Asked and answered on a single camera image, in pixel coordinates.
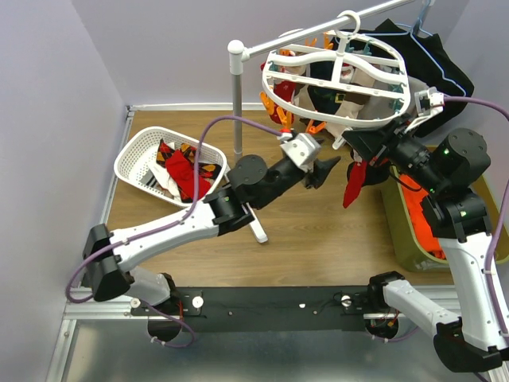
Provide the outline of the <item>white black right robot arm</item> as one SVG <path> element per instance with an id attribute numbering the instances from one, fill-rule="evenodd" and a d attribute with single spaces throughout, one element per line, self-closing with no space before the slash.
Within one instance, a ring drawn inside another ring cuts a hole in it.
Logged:
<path id="1" fill-rule="evenodd" d="M 371 277 L 367 305 L 409 318 L 432 337 L 436 354 L 452 372 L 501 367 L 508 360 L 508 308 L 494 260 L 499 233 L 492 231 L 486 204 L 471 188 L 491 164 L 484 138 L 459 128 L 429 150 L 410 134 L 409 123 L 397 120 L 345 131 L 343 137 L 367 165 L 389 163 L 428 193 L 423 215 L 449 263 L 460 313 L 440 307 L 395 271 Z"/>

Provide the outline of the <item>white round sock hanger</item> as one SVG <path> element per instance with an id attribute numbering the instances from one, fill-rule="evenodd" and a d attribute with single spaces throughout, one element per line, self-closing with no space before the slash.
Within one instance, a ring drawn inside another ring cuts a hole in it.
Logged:
<path id="1" fill-rule="evenodd" d="M 266 62 L 262 65 L 262 92 L 260 100 L 270 118 L 285 129 L 292 127 L 295 119 L 303 120 L 306 132 L 317 134 L 327 131 L 327 123 L 348 124 L 344 131 L 381 127 L 392 119 L 405 113 L 410 104 L 409 81 L 406 64 L 402 55 L 387 43 L 361 34 L 360 15 L 354 11 L 344 11 L 343 16 L 354 22 L 352 31 L 335 28 L 324 35 L 324 44 L 316 45 L 315 39 L 304 44 L 289 44 L 274 49 L 268 53 Z M 310 65 L 331 61 L 333 63 L 332 79 L 318 80 L 310 76 Z M 309 68 L 306 76 L 291 75 L 275 72 L 270 69 L 273 65 L 302 66 Z M 353 66 L 362 70 L 375 79 L 373 88 L 365 88 L 341 82 L 341 69 Z M 342 92 L 359 93 L 371 97 L 392 99 L 394 114 L 385 119 L 346 119 L 339 116 L 310 111 L 293 104 L 293 99 L 286 102 L 274 93 L 273 80 L 288 80 L 295 84 L 308 84 L 320 88 L 330 88 Z M 334 138 L 333 149 L 337 150 L 345 144 L 342 135 Z"/>

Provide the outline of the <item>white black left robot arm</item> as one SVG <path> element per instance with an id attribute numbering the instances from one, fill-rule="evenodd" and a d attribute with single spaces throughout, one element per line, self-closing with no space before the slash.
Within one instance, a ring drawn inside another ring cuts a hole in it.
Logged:
<path id="1" fill-rule="evenodd" d="M 235 232 L 255 219 L 263 209 L 297 184 L 320 188 L 333 167 L 334 157 L 321 161 L 321 144 L 299 133 L 280 145 L 282 158 L 268 166 L 258 155 L 241 157 L 227 172 L 227 183 L 203 199 L 174 214 L 136 227 L 109 231 L 94 226 L 84 248 L 85 276 L 97 302 L 129 295 L 148 302 L 159 314 L 176 305 L 168 275 L 155 275 L 140 267 L 162 252 L 197 240 Z"/>

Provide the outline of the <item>red black santa sock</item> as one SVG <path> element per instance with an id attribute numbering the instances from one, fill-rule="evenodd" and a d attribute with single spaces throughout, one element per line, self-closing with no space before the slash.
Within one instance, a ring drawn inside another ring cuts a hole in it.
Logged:
<path id="1" fill-rule="evenodd" d="M 343 207 L 348 208 L 359 196 L 367 176 L 367 162 L 351 149 L 352 162 L 347 168 L 347 185 L 344 191 Z"/>

